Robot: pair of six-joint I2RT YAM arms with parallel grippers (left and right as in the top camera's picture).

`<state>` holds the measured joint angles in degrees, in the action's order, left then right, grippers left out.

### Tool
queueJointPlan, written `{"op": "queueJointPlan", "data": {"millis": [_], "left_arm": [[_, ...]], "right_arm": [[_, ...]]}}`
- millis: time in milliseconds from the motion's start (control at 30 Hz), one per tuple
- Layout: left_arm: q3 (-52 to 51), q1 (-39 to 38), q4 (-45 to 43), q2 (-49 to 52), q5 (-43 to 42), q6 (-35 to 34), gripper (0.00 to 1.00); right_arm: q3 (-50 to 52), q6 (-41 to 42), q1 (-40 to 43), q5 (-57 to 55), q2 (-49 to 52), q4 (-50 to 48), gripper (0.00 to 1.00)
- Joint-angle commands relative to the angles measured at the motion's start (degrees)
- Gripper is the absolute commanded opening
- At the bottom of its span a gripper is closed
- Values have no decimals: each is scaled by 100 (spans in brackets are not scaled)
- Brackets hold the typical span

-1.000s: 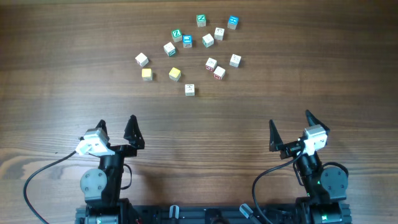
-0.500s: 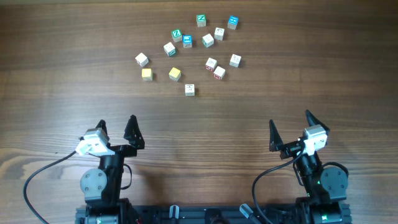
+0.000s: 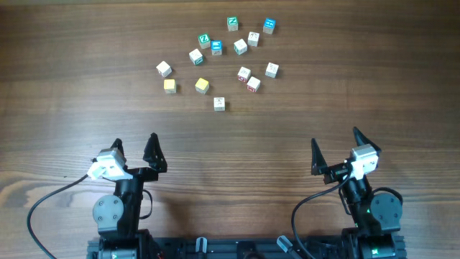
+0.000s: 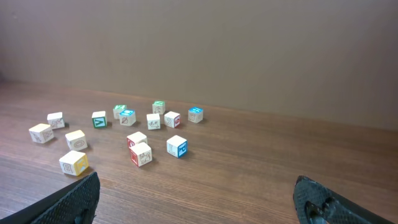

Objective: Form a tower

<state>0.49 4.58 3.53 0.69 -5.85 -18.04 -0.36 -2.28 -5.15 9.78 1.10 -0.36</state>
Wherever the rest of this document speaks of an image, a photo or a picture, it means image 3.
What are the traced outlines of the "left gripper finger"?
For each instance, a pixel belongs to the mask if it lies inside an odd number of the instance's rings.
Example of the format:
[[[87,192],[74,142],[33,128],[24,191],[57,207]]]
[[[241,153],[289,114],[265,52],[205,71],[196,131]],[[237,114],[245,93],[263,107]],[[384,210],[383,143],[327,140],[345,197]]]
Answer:
[[[147,162],[154,171],[167,170],[167,161],[162,153],[158,135],[154,132],[144,148],[143,161]]]
[[[116,138],[114,142],[112,143],[110,150],[114,151],[115,153],[119,153],[120,155],[124,155],[122,140],[119,138]]]

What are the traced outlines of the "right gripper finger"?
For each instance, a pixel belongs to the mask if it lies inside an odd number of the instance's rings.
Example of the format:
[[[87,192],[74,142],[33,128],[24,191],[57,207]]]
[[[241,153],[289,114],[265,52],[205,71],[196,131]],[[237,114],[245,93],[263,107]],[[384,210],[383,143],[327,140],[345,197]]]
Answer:
[[[381,148],[367,138],[357,127],[353,127],[353,134],[358,146],[371,145],[377,153],[382,152]]]
[[[318,146],[315,138],[311,139],[311,150],[312,150],[312,162],[311,162],[311,174],[314,176],[322,175],[326,172],[327,163],[321,153],[321,149]]]

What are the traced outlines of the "white block number four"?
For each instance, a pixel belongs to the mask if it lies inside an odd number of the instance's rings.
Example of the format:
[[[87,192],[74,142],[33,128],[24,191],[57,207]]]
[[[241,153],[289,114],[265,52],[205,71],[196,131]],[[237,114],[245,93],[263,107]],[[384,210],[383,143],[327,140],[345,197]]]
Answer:
[[[226,109],[226,102],[224,97],[215,97],[213,99],[213,107],[216,112],[224,111]]]

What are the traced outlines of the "yellow M block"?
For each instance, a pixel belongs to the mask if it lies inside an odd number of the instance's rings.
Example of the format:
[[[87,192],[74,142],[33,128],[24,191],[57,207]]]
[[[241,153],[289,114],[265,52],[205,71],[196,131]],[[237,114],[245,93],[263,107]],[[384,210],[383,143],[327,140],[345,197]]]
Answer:
[[[210,83],[206,79],[199,78],[195,84],[195,89],[197,92],[201,94],[206,94],[209,89],[209,86],[210,86]]]

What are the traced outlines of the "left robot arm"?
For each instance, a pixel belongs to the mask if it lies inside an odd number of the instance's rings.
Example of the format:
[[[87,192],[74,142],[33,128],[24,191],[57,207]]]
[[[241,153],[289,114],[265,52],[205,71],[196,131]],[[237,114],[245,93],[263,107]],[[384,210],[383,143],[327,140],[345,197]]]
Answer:
[[[113,181],[115,189],[112,195],[102,196],[93,206],[99,240],[88,243],[87,258],[163,257],[150,232],[139,228],[139,221],[150,216],[140,214],[143,194],[151,195],[144,189],[144,183],[157,181],[159,175],[167,171],[167,162],[155,133],[147,141],[143,160],[148,163],[147,167],[129,168],[120,139],[93,159],[87,175],[93,180],[105,178]]]

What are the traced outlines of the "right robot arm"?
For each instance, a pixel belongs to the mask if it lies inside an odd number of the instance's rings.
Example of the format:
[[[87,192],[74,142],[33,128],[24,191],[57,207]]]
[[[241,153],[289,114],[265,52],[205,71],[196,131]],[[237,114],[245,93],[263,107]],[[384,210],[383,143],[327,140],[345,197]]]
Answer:
[[[356,147],[343,163],[327,165],[315,140],[312,147],[312,174],[324,176],[324,183],[337,182],[345,211],[355,223],[338,236],[311,237],[305,244],[316,258],[406,258],[400,231],[403,197],[397,191],[373,189],[367,175],[378,167],[381,149],[355,127]]]

